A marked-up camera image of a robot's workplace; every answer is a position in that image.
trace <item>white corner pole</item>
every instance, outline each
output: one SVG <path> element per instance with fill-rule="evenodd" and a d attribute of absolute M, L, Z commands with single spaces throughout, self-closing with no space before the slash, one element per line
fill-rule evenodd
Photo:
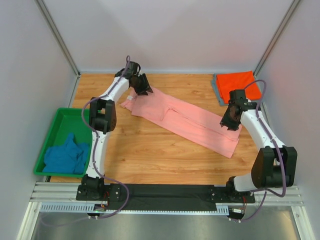
<path fill-rule="evenodd" d="M 301 2 L 302 2 L 302 0 L 292 0 L 292 3 L 290 5 L 290 7 L 286 11 L 286 13 L 285 13 L 285 15 L 284 15 L 279 27 L 275 31 L 273 37 L 271 38 L 271 41 L 270 41 L 268 47 L 266 48 L 264 54 L 262 55 L 262 58 L 260 59 L 258 65 L 256 66 L 256 68 L 255 68 L 255 70 L 253 72 L 253 75 L 255 77 L 257 77 L 258 74 L 260 73 L 260 71 L 263 68 L 265 62 L 267 61 L 268 57 L 270 56 L 272 50 L 276 46 L 280 36 L 282 35 L 284 30 L 286 29 L 290 19 L 292 18 L 292 16 L 296 12 L 296 10 L 297 10 L 297 8 L 298 8 L 298 6 L 299 6 L 299 4 Z"/>
<path fill-rule="evenodd" d="M 73 60 L 63 38 L 61 37 L 58 28 L 53 20 L 53 18 L 51 17 L 51 14 L 45 4 L 45 2 L 43 0 L 35 0 L 36 4 L 39 7 L 40 12 L 42 13 L 46 23 L 48 24 L 48 27 L 50 28 L 55 40 L 57 41 L 58 45 L 60 46 L 66 60 L 69 62 L 72 70 L 74 71 L 75 75 L 77 76 L 77 78 L 80 76 L 80 71 L 77 68 L 77 65 L 75 63 L 75 61 Z"/>

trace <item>cable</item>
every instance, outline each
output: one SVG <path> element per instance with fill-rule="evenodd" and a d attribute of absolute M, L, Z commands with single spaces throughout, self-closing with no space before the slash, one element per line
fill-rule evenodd
<path fill-rule="evenodd" d="M 273 193 L 274 195 L 280 197 L 280 198 L 283 198 L 285 195 L 286 195 L 286 191 L 287 191 L 287 184 L 286 184 L 286 173 L 285 173 L 285 165 L 284 165 L 284 160 L 282 158 L 282 155 L 281 155 L 281 152 L 280 152 L 280 148 L 276 142 L 276 140 L 273 138 L 271 132 L 268 130 L 267 126 L 265 125 L 265 123 L 262 121 L 262 119 L 260 118 L 260 115 L 259 115 L 259 107 L 261 106 L 261 103 L 262 103 L 262 100 L 265 96 L 265 93 L 266 93 L 266 88 L 267 88 L 267 83 L 265 80 L 262 80 L 262 79 L 259 79 L 259 80 L 255 80 L 251 83 L 249 83 L 247 86 L 245 86 L 243 89 L 246 90 L 249 86 L 251 86 L 252 84 L 254 83 L 258 83 L 258 82 L 261 82 L 263 83 L 263 90 L 262 90 L 262 95 L 261 95 L 261 98 L 259 99 L 257 105 L 256 105 L 256 108 L 255 108 L 255 116 L 257 117 L 259 123 L 261 124 L 261 126 L 263 127 L 265 133 L 268 135 L 268 137 L 271 139 L 274 147 L 275 147 L 275 150 L 276 150 L 276 153 L 278 155 L 278 158 L 279 158 L 279 162 L 280 162 L 280 169 L 281 169 L 281 176 L 282 176 L 282 193 L 277 193 L 269 188 L 262 188 L 262 189 L 255 189 L 255 190 L 252 190 L 251 192 L 252 193 L 255 193 L 255 192 L 260 192 L 260 191 L 265 191 L 264 192 L 264 196 L 262 198 L 262 201 L 259 205 L 259 207 L 257 208 L 257 210 L 254 212 L 254 214 L 252 214 L 251 216 L 249 216 L 248 218 L 245 218 L 245 219 L 242 219 L 241 221 L 239 220 L 236 220 L 236 219 L 233 219 L 235 222 L 246 222 L 246 221 L 249 221 L 250 219 L 252 219 L 254 216 L 256 216 L 261 208 L 262 208 L 262 205 L 264 204 L 265 202 L 265 199 L 267 197 L 267 191 L 269 191 L 270 193 Z"/>
<path fill-rule="evenodd" d="M 247 208 L 247 204 L 248 204 L 247 199 L 245 198 L 245 196 L 242 196 L 242 198 L 243 198 L 243 208 L 242 209 L 244 212 L 246 212 L 246 208 Z"/>
<path fill-rule="evenodd" d="M 112 90 L 116 87 L 116 85 L 120 82 L 120 80 L 121 80 L 121 79 L 123 78 L 123 76 L 126 74 L 128 68 L 129 68 L 129 65 L 130 65 L 130 56 L 128 55 L 128 56 L 126 56 L 126 65 L 125 65 L 124 70 L 123 70 L 122 73 L 121 73 L 121 76 L 118 78 L 118 80 L 115 82 L 115 84 L 112 85 L 112 87 L 110 88 L 110 90 L 109 90 L 105 95 L 95 97 L 95 98 L 91 99 L 90 101 L 88 101 L 88 102 L 83 106 L 83 108 L 82 108 L 82 110 L 81 110 L 81 118 L 82 118 L 82 121 L 84 122 L 84 124 L 85 124 L 88 128 L 90 128 L 90 129 L 95 133 L 95 136 L 96 136 L 96 139 L 95 139 L 95 142 L 94 142 L 94 146 L 93 146 L 93 150 L 92 150 L 92 164 L 93 164 L 94 170 L 96 171 L 96 173 L 97 173 L 101 178 L 104 178 L 104 179 L 106 179 L 106 180 L 108 180 L 108 181 L 111 181 L 111 182 L 118 183 L 118 184 L 120 184 L 121 186 L 123 186 L 123 187 L 125 188 L 125 190 L 126 190 L 126 199 L 125 199 L 123 205 L 122 205 L 118 210 L 114 211 L 113 213 L 110 213 L 110 214 L 108 214 L 108 215 L 99 216 L 98 219 L 110 218 L 110 217 L 116 215 L 118 212 L 120 212 L 120 211 L 127 205 L 127 203 L 128 203 L 128 200 L 129 200 L 129 189 L 128 189 L 128 187 L 127 187 L 124 183 L 122 183 L 122 182 L 120 182 L 120 181 L 118 181 L 118 180 L 115 180 L 115 179 L 112 179 L 112 178 L 109 178 L 109 177 L 107 177 L 107 176 L 102 175 L 102 174 L 99 172 L 99 170 L 97 169 L 96 161 L 95 161 L 95 155 L 96 155 L 97 144 L 98 144 L 98 141 L 99 141 L 99 133 L 98 133 L 97 130 L 95 130 L 93 127 L 91 127 L 91 126 L 87 123 L 87 121 L 86 121 L 86 119 L 85 119 L 85 109 L 86 109 L 86 107 L 87 107 L 89 104 L 91 104 L 92 102 L 98 101 L 99 99 L 102 99 L 102 98 L 105 98 L 105 97 L 109 96 L 109 94 L 112 92 Z"/>

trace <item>white label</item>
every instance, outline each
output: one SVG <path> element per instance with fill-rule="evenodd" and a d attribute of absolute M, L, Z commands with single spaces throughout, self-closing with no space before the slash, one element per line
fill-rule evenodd
<path fill-rule="evenodd" d="M 233 212 L 234 212 L 234 213 L 237 213 L 237 214 L 241 214 L 242 211 L 241 211 L 241 209 L 236 209 L 236 208 L 234 208 L 234 209 L 233 209 Z"/>

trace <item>metal floor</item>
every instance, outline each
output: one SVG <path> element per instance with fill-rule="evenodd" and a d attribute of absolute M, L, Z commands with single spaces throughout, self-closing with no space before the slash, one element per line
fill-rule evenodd
<path fill-rule="evenodd" d="M 246 216 L 255 211 L 247 207 Z M 33 240 L 299 240 L 290 207 L 265 206 L 252 220 L 230 222 L 223 216 L 118 214 L 62 227 L 51 225 L 83 218 L 83 213 L 40 213 Z"/>

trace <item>folded orange towel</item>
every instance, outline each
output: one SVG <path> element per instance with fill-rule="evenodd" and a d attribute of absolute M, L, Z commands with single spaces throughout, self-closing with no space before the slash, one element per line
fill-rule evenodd
<path fill-rule="evenodd" d="M 235 89 L 243 89 L 245 86 L 247 86 L 249 83 L 252 83 L 254 80 L 255 78 L 252 71 L 216 75 L 216 84 L 219 89 L 220 96 L 225 104 L 229 102 L 230 91 Z M 248 99 L 252 101 L 260 99 L 261 92 L 258 88 L 258 85 L 255 83 L 249 86 L 245 90 L 245 95 Z"/>

